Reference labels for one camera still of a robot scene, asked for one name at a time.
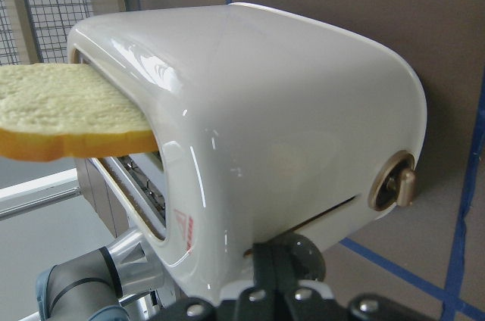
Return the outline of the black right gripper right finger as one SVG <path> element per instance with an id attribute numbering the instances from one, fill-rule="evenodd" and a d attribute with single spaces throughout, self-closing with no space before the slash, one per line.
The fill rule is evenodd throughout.
<path id="1" fill-rule="evenodd" d="M 298 284 L 293 267 L 292 256 L 288 248 L 283 245 L 273 245 L 271 250 L 275 287 L 279 293 L 285 294 L 294 289 Z"/>

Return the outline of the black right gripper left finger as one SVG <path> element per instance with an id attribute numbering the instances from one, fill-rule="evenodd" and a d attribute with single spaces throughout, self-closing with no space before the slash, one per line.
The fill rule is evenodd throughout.
<path id="1" fill-rule="evenodd" d="M 257 243 L 252 250 L 255 288 L 264 291 L 267 298 L 275 298 L 276 278 L 271 246 Z"/>

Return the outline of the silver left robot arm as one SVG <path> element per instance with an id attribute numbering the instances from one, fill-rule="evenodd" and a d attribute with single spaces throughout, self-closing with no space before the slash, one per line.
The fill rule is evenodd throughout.
<path id="1" fill-rule="evenodd" d="M 54 265 L 36 280 L 41 320 L 129 320 L 120 299 L 164 284 L 164 267 L 138 229 Z"/>

